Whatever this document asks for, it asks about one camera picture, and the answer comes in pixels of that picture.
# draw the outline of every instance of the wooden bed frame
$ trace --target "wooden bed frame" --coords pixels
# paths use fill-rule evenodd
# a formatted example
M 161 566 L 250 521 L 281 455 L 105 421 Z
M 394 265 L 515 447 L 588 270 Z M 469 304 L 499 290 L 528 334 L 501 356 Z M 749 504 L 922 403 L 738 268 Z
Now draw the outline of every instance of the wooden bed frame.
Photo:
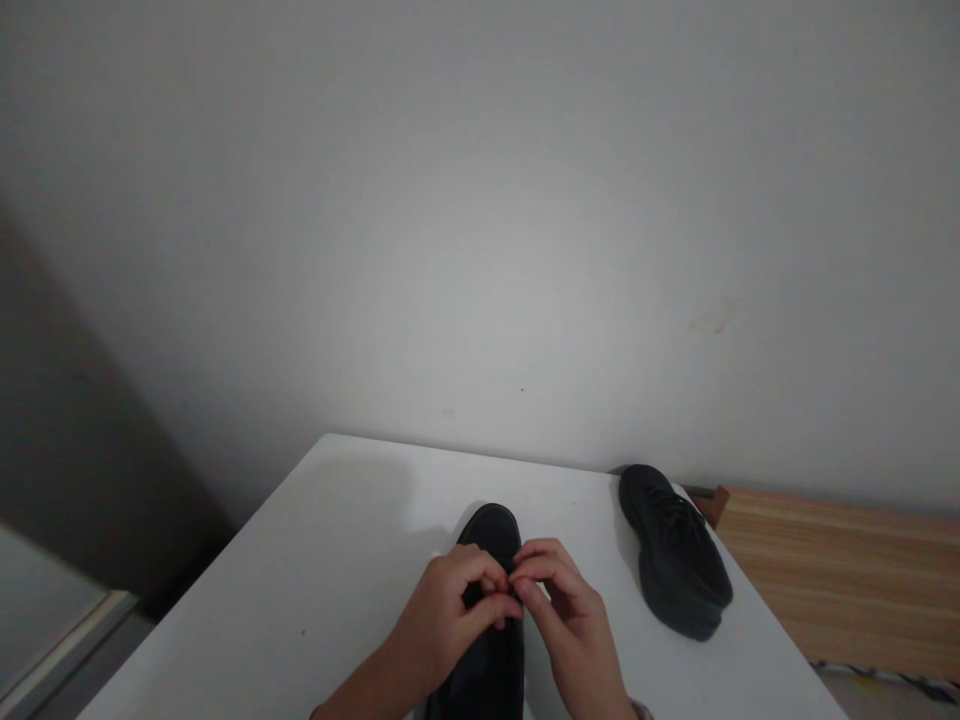
M 960 522 L 727 487 L 694 502 L 809 660 L 960 681 Z

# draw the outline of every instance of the white wall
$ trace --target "white wall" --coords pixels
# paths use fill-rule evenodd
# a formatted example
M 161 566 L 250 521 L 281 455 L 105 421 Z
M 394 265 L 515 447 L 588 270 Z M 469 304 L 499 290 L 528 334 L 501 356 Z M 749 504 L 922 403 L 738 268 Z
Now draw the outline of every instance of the white wall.
M 960 508 L 955 4 L 3 9 L 0 196 L 235 519 L 330 429 Z
M 0 525 L 0 698 L 106 593 Z

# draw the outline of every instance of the table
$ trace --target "table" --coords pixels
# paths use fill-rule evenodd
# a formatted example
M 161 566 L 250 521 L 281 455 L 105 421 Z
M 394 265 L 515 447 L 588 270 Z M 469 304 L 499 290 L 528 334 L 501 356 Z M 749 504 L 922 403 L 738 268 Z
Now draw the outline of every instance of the table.
M 734 600 L 714 637 L 697 643 L 654 618 L 616 481 L 326 435 L 81 718 L 306 718 L 484 502 L 509 507 L 524 539 L 566 545 L 606 601 L 627 690 L 657 720 L 844 718 L 719 540 Z M 524 635 L 525 717 L 567 717 L 530 619 Z

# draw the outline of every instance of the forearm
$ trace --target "forearm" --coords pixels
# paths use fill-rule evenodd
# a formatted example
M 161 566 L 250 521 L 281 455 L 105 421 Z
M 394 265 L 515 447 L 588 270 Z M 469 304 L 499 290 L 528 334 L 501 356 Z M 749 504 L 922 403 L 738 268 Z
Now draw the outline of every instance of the forearm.
M 310 720 L 399 720 L 420 702 L 404 678 L 403 658 L 384 643 L 354 670 Z

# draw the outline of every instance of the shoe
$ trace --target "shoe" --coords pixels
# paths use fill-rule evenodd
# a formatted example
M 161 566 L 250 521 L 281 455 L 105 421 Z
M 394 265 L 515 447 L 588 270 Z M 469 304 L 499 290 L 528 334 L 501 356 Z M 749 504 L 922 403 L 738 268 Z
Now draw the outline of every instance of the shoe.
M 703 515 L 649 465 L 627 468 L 619 497 L 640 539 L 640 586 L 647 605 L 677 632 L 709 639 L 733 588 Z
M 520 529 L 507 508 L 484 505 L 467 522 L 458 545 L 476 543 L 510 573 L 520 550 Z M 470 583 L 463 604 L 483 599 L 480 583 Z M 443 685 L 428 699 L 425 720 L 486 720 L 523 717 L 523 625 L 508 618 L 503 630 L 487 628 L 467 650 Z

